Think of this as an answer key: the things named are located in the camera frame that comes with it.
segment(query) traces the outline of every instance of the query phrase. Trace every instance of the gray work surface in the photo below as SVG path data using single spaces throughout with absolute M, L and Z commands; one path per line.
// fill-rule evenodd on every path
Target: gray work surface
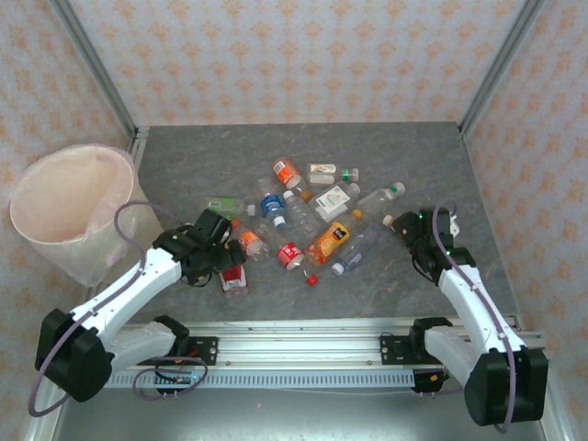
M 454 123 L 156 127 L 149 131 L 139 177 L 151 202 L 194 221 L 197 196 L 251 197 L 253 182 L 273 175 L 272 163 L 280 156 L 289 157 L 301 172 L 309 161 L 359 168 L 360 197 L 401 181 L 406 193 L 394 207 L 400 212 L 453 198 L 461 229 L 456 246 L 469 249 L 502 313 L 517 313 Z M 165 228 L 175 226 L 160 219 Z M 310 288 L 301 274 L 286 274 L 275 259 L 247 262 L 246 297 L 223 298 L 218 276 L 205 288 L 178 282 L 133 321 L 148 322 L 164 313 L 180 322 L 455 315 L 438 288 L 413 270 L 408 250 L 385 227 L 382 240 L 355 272 L 338 277 L 330 267 L 321 268 L 321 281 Z
M 141 401 L 130 390 L 69 400 L 54 441 L 541 441 L 540 424 L 506 435 L 478 427 L 463 392 L 420 400 L 414 392 L 195 390 L 178 400 Z

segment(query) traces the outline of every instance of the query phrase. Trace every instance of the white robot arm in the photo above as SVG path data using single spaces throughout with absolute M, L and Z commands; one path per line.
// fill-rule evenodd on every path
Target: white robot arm
M 144 262 L 98 296 L 69 313 L 54 310 L 45 317 L 35 368 L 75 400 L 87 401 L 113 372 L 149 358 L 185 356 L 189 332 L 167 316 L 131 333 L 118 332 L 150 299 L 181 277 L 197 286 L 202 278 L 244 263 L 241 246 L 227 241 L 230 231 L 228 220 L 205 210 L 194 225 L 163 232 Z
M 402 351 L 408 347 L 413 359 L 433 357 L 444 364 L 464 387 L 469 414 L 479 425 L 540 419 L 548 361 L 541 349 L 528 349 L 508 325 L 468 250 L 453 246 L 447 209 L 404 213 L 391 228 L 404 239 L 414 268 L 451 301 L 469 335 L 467 342 L 446 318 L 418 319 Z M 398 359 L 398 354 L 391 356 Z

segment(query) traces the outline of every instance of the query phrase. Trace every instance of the trash bin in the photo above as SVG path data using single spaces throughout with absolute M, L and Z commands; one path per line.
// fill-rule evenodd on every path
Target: trash bin
M 81 284 L 95 287 L 127 252 L 114 229 L 114 214 L 136 199 L 146 200 L 127 153 L 76 145 L 25 171 L 10 202 L 10 217 L 35 250 Z M 153 210 L 144 206 L 123 210 L 119 224 L 146 248 L 162 231 Z M 138 260 L 130 255 L 117 273 Z

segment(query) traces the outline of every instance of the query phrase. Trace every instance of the patterned wall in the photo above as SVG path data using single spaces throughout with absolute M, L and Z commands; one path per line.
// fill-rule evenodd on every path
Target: patterned wall
M 588 3 L 547 2 L 469 139 L 526 324 L 588 434 Z
M 81 299 L 81 287 L 37 255 L 10 221 L 27 166 L 67 145 L 126 136 L 47 0 L 0 8 L 0 439 L 21 440 L 40 322 Z
M 140 125 L 461 120 L 524 0 L 73 0 Z

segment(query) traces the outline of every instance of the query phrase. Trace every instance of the bottle label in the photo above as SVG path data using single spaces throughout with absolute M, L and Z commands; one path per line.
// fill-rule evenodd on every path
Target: bottle label
M 292 261 L 296 260 L 299 256 L 304 256 L 304 253 L 296 246 L 295 243 L 290 242 L 286 243 L 282 246 L 279 251 L 277 252 L 277 260 L 280 264 L 282 264 L 286 269 L 292 263 Z
M 316 202 L 326 214 L 330 214 L 342 207 L 351 198 L 339 187 L 335 186 L 323 195 L 316 198 Z
M 247 277 L 243 265 L 237 265 L 220 273 L 220 284 L 223 291 L 247 286 Z
M 300 174 L 289 159 L 278 161 L 276 165 L 274 165 L 274 173 L 285 186 L 288 186 L 288 182 L 290 182 L 295 175 Z
M 249 245 L 251 245 L 253 242 L 257 242 L 259 240 L 260 240 L 259 236 L 257 236 L 257 234 L 255 234 L 254 232 L 252 232 L 250 230 L 243 232 L 239 236 L 239 243 L 241 244 L 241 246 L 243 247 L 244 250 L 246 250 L 247 247 Z
M 261 201 L 261 210 L 264 213 L 264 217 L 267 216 L 267 213 L 273 211 L 274 209 L 283 209 L 284 203 L 282 199 L 279 198 L 278 195 L 269 195 Z
M 348 181 L 351 179 L 351 169 L 350 168 L 343 168 L 341 170 L 341 177 L 344 181 Z
M 359 262 L 361 262 L 361 259 L 363 259 L 363 256 L 361 255 L 361 253 L 357 253 L 356 256 L 349 261 L 348 265 L 357 265 Z
M 236 198 L 207 198 L 206 208 L 224 216 L 229 221 L 236 217 Z
M 311 164 L 311 173 L 317 173 L 321 175 L 333 175 L 337 171 L 335 164 Z
M 333 222 L 329 230 L 309 246 L 308 251 L 319 265 L 322 265 L 347 239 L 349 239 L 349 230 L 343 224 Z

